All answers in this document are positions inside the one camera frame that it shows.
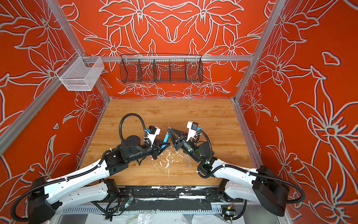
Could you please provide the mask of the blue pen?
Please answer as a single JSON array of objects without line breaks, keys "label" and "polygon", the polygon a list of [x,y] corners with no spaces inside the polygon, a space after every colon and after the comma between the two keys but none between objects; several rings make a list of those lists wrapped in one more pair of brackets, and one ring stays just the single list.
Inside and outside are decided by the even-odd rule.
[{"label": "blue pen", "polygon": [[168,138],[169,138],[169,134],[167,133],[167,134],[165,135],[164,142],[167,142],[167,141],[168,141]]}]

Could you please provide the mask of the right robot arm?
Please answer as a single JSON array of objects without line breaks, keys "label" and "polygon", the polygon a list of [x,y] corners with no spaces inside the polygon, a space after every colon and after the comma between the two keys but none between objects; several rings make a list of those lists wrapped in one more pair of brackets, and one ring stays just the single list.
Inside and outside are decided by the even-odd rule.
[{"label": "right robot arm", "polygon": [[183,150],[199,164],[197,173],[201,178],[222,180],[218,190],[231,199],[260,203],[265,210],[279,217],[285,215],[287,204],[300,203],[305,199],[301,187],[279,178],[264,165],[249,169],[216,158],[210,139],[202,130],[185,133],[169,128],[167,134],[176,150]]}]

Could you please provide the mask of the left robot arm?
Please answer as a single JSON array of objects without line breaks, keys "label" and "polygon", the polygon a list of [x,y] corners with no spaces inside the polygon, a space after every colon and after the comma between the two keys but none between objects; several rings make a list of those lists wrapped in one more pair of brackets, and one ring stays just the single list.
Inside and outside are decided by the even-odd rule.
[{"label": "left robot arm", "polygon": [[[123,137],[123,124],[130,116],[140,120],[144,144],[141,144],[140,137],[136,135]],[[10,210],[11,218],[29,224],[43,223],[65,206],[64,198],[75,190],[119,173],[127,169],[133,161],[141,163],[148,156],[157,159],[170,146],[167,139],[156,139],[160,134],[160,128],[146,127],[143,119],[136,113],[129,113],[121,119],[118,132],[121,143],[116,148],[105,151],[102,157],[91,165],[55,179],[46,180],[44,177],[35,179],[30,189],[14,201]]]}]

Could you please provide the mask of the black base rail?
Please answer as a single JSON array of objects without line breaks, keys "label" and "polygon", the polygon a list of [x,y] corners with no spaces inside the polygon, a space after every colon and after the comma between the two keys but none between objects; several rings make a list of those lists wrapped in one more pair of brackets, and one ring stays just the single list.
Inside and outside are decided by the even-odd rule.
[{"label": "black base rail", "polygon": [[231,199],[219,193],[217,186],[118,186],[119,192],[134,197],[128,209],[209,210],[213,205],[240,206],[243,199]]}]

